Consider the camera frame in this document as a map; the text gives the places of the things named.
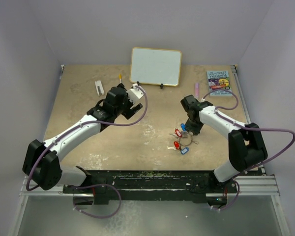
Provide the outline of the metal keyring with keys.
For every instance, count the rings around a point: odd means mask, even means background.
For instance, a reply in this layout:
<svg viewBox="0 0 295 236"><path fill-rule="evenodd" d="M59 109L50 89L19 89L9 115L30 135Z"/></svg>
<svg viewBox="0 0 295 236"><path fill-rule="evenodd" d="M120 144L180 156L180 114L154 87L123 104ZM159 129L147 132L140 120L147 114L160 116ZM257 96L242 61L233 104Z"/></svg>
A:
<svg viewBox="0 0 295 236"><path fill-rule="evenodd" d="M194 140L193 133L189 133L187 131L182 131L181 136L177 134L170 134L171 136L176 138L176 141L183 147L188 147L191 144L196 144L198 145L199 142Z"/></svg>

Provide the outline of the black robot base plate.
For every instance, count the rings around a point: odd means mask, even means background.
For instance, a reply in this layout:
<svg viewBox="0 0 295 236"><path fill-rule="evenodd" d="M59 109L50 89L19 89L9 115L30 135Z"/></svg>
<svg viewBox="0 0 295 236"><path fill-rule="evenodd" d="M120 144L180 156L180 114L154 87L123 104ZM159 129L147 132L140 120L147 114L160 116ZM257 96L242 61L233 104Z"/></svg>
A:
<svg viewBox="0 0 295 236"><path fill-rule="evenodd" d="M82 189L66 184L65 194L91 195L95 204L111 200L191 201L224 204L236 193L233 180L219 183L212 171L104 171L90 170Z"/></svg>

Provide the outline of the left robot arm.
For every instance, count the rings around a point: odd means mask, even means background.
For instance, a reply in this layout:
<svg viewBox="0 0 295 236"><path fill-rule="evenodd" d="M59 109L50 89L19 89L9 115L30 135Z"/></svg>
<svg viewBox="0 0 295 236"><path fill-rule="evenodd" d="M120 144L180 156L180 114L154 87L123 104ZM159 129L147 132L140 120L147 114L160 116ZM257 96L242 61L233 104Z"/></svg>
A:
<svg viewBox="0 0 295 236"><path fill-rule="evenodd" d="M65 168L60 163L73 149L88 138L99 134L109 126L115 126L115 120L123 115L126 119L133 117L147 104L139 103L147 98L146 92L138 84L126 89L123 84L112 87L104 99L79 119L70 128L44 141L35 139L29 146L22 167L28 176L26 189L34 181L36 187L49 190L58 184L74 186L79 192L86 193L91 188L91 174L82 167Z"/></svg>

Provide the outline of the red key tag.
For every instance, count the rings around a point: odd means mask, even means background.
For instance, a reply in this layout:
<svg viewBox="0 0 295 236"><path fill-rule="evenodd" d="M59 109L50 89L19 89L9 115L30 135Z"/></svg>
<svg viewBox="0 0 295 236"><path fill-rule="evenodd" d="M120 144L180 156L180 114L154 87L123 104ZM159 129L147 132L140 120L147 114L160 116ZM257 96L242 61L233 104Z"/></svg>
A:
<svg viewBox="0 0 295 236"><path fill-rule="evenodd" d="M178 137L182 137L182 133L180 132L180 130L179 129L175 129L175 134L178 136Z"/></svg>
<svg viewBox="0 0 295 236"><path fill-rule="evenodd" d="M175 147L175 149L177 149L177 150L180 150L180 149L181 149L181 147L180 147L180 143L179 143L178 141L174 141L174 147Z"/></svg>

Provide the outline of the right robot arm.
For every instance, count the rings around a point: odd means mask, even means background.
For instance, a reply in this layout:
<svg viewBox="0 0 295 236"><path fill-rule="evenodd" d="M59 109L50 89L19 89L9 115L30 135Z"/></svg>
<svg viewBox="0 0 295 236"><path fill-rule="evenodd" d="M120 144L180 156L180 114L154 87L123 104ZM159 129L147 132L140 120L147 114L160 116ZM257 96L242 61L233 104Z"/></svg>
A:
<svg viewBox="0 0 295 236"><path fill-rule="evenodd" d="M229 160L214 169L209 180L213 192L221 192L227 181L267 159L265 143L255 123L245 124L219 114L212 103L200 102L193 95L184 97L180 103L188 116L187 132L199 135L202 127L208 125L228 140Z"/></svg>

